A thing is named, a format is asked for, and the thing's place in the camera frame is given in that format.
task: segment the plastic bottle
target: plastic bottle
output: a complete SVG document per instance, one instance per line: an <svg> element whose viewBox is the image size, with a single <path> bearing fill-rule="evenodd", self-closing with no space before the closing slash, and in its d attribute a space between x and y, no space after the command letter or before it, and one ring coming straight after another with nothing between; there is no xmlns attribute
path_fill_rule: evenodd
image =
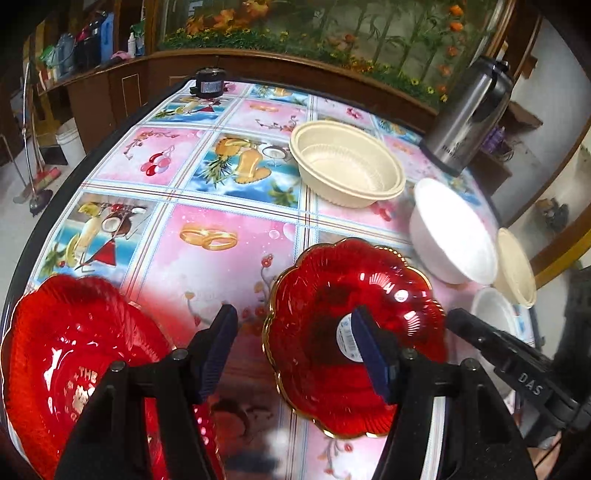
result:
<svg viewBox="0 0 591 480"><path fill-rule="evenodd" d="M135 57L135 37L134 33L129 34L129 40L127 41L127 53L131 58Z"/></svg>

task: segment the fish tank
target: fish tank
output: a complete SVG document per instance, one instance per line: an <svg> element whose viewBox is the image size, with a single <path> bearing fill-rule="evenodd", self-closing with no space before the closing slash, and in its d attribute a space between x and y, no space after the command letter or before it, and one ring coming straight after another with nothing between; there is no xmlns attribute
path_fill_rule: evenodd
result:
<svg viewBox="0 0 591 480"><path fill-rule="evenodd" d="M438 109L509 0L165 0L158 49L240 48L353 70Z"/></svg>

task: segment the white foam bowl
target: white foam bowl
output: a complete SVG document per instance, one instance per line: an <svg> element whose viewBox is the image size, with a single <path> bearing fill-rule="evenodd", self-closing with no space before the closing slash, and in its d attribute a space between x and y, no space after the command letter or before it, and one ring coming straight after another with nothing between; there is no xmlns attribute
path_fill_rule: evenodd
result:
<svg viewBox="0 0 591 480"><path fill-rule="evenodd" d="M410 237L425 267L447 283L493 283L497 273L495 246L472 208L432 179L419 181L414 197Z"/></svg>
<svg viewBox="0 0 591 480"><path fill-rule="evenodd" d="M517 336L517 327L515 325L515 312L509 300L507 300L498 290L487 287L476 293L470 313L477 316L483 322L492 325L494 328L508 332L513 336ZM476 358L501 396L505 398L510 392L509 387L503 382L495 373L495 367L490 364L480 352L463 339L456 337L456 359L460 363L465 358Z"/></svg>

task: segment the red plate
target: red plate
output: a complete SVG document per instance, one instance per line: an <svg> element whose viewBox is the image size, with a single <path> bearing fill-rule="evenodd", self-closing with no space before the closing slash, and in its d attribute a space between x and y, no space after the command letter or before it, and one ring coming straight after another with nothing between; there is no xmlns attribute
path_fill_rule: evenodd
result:
<svg viewBox="0 0 591 480"><path fill-rule="evenodd" d="M17 304L2 350L10 355L9 370L3 371L8 416L33 468L49 480L109 364L156 362L172 344L106 280L55 275ZM208 407L200 406L196 417L207 427L204 442L223 478ZM146 402L146 418L154 478L168 478L152 399Z"/></svg>
<svg viewBox="0 0 591 480"><path fill-rule="evenodd" d="M443 309L399 253L357 238L303 252L275 283L263 346L286 402L339 438L385 435L395 413L374 393L348 328L359 305L403 346L446 360Z"/></svg>

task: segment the table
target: table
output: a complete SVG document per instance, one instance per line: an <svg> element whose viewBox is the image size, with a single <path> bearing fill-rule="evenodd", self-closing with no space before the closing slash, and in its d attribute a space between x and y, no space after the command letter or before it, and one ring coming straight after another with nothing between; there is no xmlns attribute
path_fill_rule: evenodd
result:
<svg viewBox="0 0 591 480"><path fill-rule="evenodd" d="M449 185L491 236L498 229L495 215L470 173L456 179L444 174L422 155L417 134L390 121L284 86L229 82L221 98L196 100L189 94L193 84L145 108L73 173L25 249L2 331L15 298L54 273L107 278L177 346L231 303L241 328L216 392L241 422L225 425L232 445L225 456L228 478L369 479L384 439L329 438L276 392L260 339L272 284L309 246L357 236L393 247L426 273L446 310L469 305L480 286L442 283L413 251L408 223L414 185L426 177ZM404 193L361 210L318 198L301 183L288 147L295 126L316 119L351 124L383 140L404 166ZM216 239L199 242L203 230ZM516 322L520 338L532 342L528 318ZM441 397L433 410L425 479L437 473L444 412Z"/></svg>

